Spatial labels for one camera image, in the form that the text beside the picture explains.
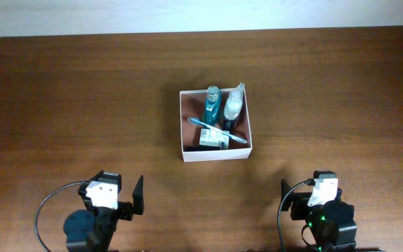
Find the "white panel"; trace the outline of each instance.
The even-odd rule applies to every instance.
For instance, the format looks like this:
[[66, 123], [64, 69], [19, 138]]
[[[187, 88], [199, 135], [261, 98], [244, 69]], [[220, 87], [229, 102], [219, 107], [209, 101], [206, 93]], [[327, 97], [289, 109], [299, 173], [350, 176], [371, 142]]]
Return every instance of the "white panel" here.
[[403, 25], [403, 0], [0, 0], [0, 36]]

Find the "blue toothbrush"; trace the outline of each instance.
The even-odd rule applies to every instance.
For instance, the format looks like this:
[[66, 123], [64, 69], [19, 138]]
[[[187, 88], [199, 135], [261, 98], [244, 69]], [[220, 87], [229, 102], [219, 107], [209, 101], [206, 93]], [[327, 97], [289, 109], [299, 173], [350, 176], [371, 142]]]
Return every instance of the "blue toothbrush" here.
[[230, 134], [230, 133], [226, 133], [223, 130], [217, 128], [217, 127], [210, 126], [209, 124], [206, 124], [206, 123], [202, 122], [198, 118], [189, 117], [188, 118], [188, 123], [192, 123], [193, 125], [203, 125], [203, 126], [207, 127], [208, 129], [213, 130], [213, 131], [218, 132], [218, 133], [221, 133], [221, 134], [224, 134], [225, 136], [227, 136], [227, 137], [229, 137], [229, 138], [231, 138], [231, 139], [233, 139], [235, 141], [238, 141], [239, 143], [243, 143], [243, 144], [248, 143], [245, 139], [243, 139], [241, 137], [238, 137], [238, 136], [234, 136], [233, 134]]

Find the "open box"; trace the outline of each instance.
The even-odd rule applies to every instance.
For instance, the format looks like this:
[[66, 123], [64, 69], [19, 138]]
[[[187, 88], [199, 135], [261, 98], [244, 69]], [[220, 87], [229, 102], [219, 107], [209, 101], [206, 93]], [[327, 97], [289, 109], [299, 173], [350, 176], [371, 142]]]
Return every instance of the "open box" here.
[[[221, 116], [229, 93], [233, 90], [234, 88], [220, 90], [222, 92]], [[228, 150], [186, 151], [186, 146], [199, 145], [200, 133], [203, 127], [188, 123], [188, 117], [192, 116], [202, 120], [206, 93], [207, 90], [180, 91], [181, 152], [183, 153], [184, 162], [248, 158], [253, 149], [253, 143], [251, 141], [251, 127], [245, 90], [243, 91], [243, 105], [239, 121], [232, 134], [245, 138], [248, 143], [238, 143], [230, 139]]]

